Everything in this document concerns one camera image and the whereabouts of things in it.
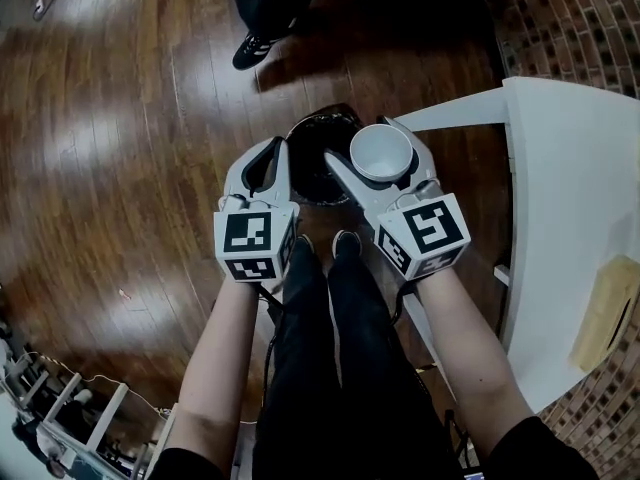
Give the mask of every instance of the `black sleeve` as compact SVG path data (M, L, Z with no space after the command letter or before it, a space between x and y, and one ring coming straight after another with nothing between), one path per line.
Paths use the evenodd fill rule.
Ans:
M158 457L149 480L176 478L224 480L218 467L202 455L181 448L167 448Z
M500 440L483 469L487 480L598 479L591 464L535 416L521 421Z

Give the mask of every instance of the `brick wall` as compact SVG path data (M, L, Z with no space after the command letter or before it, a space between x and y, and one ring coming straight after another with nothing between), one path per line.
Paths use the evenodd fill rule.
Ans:
M640 0L486 0L508 75L640 96ZM618 349L541 417L602 480L640 478L640 306Z

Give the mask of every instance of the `white cup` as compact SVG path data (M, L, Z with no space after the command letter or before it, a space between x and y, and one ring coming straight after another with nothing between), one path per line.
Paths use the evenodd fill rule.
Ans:
M388 124L372 124L351 140L351 162L364 177L373 181L396 181L407 172L413 157L409 138Z

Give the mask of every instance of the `forearm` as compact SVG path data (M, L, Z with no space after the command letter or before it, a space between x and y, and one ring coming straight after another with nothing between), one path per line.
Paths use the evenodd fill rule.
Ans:
M168 447L194 451L229 473L240 421L258 296L225 279L182 381Z
M532 412L507 356L453 269L418 284L436 352L476 445L488 454Z

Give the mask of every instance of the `wooden floor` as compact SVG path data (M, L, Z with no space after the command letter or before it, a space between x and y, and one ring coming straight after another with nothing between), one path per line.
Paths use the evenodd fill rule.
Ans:
M0 0L0 282L36 350L170 406L220 286L212 213L229 165L337 102L365 123L496 87L481 0L316 0L301 35L256 70L231 57L233 0ZM473 246L458 271L498 324L493 265L510 250L499 128L421 136L458 197ZM327 260L354 209L304 208ZM372 270L392 298L386 266ZM403 341L421 351L405 321ZM245 419L259 403L254 357Z

